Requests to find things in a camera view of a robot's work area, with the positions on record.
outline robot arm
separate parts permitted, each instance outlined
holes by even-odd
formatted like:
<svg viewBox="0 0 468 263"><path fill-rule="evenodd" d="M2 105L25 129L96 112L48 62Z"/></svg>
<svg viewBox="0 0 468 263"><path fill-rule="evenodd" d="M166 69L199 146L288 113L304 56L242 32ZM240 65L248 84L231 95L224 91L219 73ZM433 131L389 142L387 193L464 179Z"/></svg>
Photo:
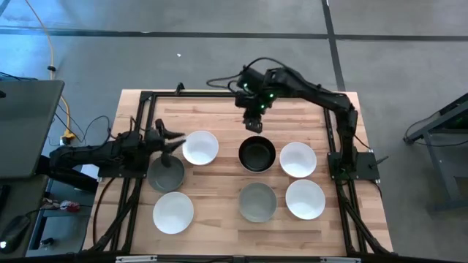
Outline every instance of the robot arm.
<svg viewBox="0 0 468 263"><path fill-rule="evenodd" d="M94 164L98 167L122 167L129 171L147 168L149 156L162 152L162 163L170 166L168 155L185 140L166 143L184 134L168 131L161 119L156 120L156 129L146 131L145 139L139 130L119 134L114 141L98 146L60 147L50 153L50 168L71 169L79 164Z"/></svg>
<svg viewBox="0 0 468 263"><path fill-rule="evenodd" d="M261 115L278 97L299 97L333 111L341 143L339 166L347 172L355 170L357 151L353 137L358 112L345 94L309 83L299 72L286 66L268 69L264 75L251 67L245 67L239 74L237 86L244 92L236 94L235 105L246 109L244 123L249 131L262 132Z"/></svg>

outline metal stand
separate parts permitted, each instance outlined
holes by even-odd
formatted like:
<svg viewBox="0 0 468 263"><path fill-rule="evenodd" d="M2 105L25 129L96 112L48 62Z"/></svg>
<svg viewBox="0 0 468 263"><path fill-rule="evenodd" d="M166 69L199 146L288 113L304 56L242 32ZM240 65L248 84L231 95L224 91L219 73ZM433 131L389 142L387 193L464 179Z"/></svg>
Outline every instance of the metal stand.
<svg viewBox="0 0 468 263"><path fill-rule="evenodd" d="M468 140L468 136L460 138L463 134L468 134L468 94L463 95L456 101L441 109L439 114L440 116L437 119L411 133L411 135L403 138L403 140L408 145L412 145L416 140L424 139L424 143L428 145L427 149L429 151L432 164L437 172L441 184L445 188L444 195L447 201L430 207L430 210L443 211L468 207L468 200L463 199L456 182L456 178L468 178L465 170L467 166L464 166L465 160L460 160L458 161L460 164L456 164L457 161L453 158L456 157L456 155L452 155L451 158L447 158L448 155L443 154L441 152L441 148L431 146L453 144L452 140L449 140L449 143L447 143L447 141L444 143L437 142L436 138L442 136L445 138L458 137L456 142ZM457 146L449 148L449 151L451 152L454 152L457 148L458 150L462 150L460 153L462 156L465 156L467 154L466 150L468 150L468 148ZM458 169L459 171L454 171L456 169L454 166L456 165L464 167Z"/></svg>

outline desk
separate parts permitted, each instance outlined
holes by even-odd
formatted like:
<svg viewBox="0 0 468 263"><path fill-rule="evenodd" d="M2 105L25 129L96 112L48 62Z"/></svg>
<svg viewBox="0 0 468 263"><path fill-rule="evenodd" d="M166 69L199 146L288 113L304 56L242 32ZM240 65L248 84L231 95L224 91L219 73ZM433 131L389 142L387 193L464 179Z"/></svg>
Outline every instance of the desk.
<svg viewBox="0 0 468 263"><path fill-rule="evenodd" d="M118 104L113 134L129 128L130 117L135 116L141 90L123 90ZM347 93L356 109L360 110L358 95ZM143 113L146 123L148 107ZM140 195L131 254L185 254L185 255L257 255L257 256L343 256L343 234L334 182L329 178L326 155L329 151L323 109L302 99L278 99L263 116L262 136L270 139L276 156L289 142L310 145L317 154L317 168L309 179L318 183L325 193L323 214L311 221L296 218L287 209L284 195L295 180L288 177L276 158L267 172L247 172L238 160L238 147L254 135L245 130L244 110L234 105L233 98L158 98L155 119L161 118L167 129L189 134L205 129L219 141L219 152L207 166L193 166L183 157L181 148L174 155L186 167L186 180L179 191L190 197L195 206L191 225L177 235L162 234L153 223L154 204L162 194L150 187L146 180ZM359 115L357 135L367 142L362 116ZM365 148L355 143L358 150ZM100 183L95 203L107 182ZM278 208L273 218L263 224L250 223L238 212L240 190L251 182L268 184L276 194ZM98 218L91 218L83 249L92 246L92 222L97 220L100 237L115 218L123 179L115 179L102 199ZM356 181L361 218L372 234L388 250L392 250L387 223L375 185ZM353 244L358 247L355 228L350 223ZM123 244L127 221L122 224L119 247Z"/></svg>

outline concrete floor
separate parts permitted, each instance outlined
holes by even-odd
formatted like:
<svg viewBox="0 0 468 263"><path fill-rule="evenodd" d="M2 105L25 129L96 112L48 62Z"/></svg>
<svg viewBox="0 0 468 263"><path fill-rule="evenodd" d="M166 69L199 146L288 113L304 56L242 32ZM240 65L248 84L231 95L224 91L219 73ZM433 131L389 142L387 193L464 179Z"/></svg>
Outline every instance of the concrete floor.
<svg viewBox="0 0 468 263"><path fill-rule="evenodd" d="M30 0L46 26L107 31L326 34L320 0ZM463 36L468 1L328 0L337 34ZM0 16L0 29L37 27L21 0ZM111 119L123 88L206 88L210 77L232 75L259 56L271 56L307 80L337 90L326 39L161 37L53 37L57 78L72 116L82 126ZM44 36L0 34L0 71L47 79ZM468 91L466 42L338 41L347 91L359 93L370 145L380 165L385 213L395 252L468 261L468 213L431 215L440 188L427 150L401 138L425 118ZM259 64L266 68L271 64ZM90 128L89 143L105 138L105 121ZM50 138L64 127L56 121ZM46 144L45 153L53 147ZM82 240L77 238L76 246Z"/></svg>

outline mouse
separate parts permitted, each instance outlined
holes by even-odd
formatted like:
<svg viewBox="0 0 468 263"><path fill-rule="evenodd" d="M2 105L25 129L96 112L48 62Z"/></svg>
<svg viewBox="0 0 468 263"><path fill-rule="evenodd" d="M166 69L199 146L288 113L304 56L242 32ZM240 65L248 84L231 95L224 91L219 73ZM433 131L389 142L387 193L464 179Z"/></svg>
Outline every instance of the mouse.
<svg viewBox="0 0 468 263"><path fill-rule="evenodd" d="M0 234L0 252L8 254L15 251L21 244L30 223L28 216L14 217Z"/></svg>

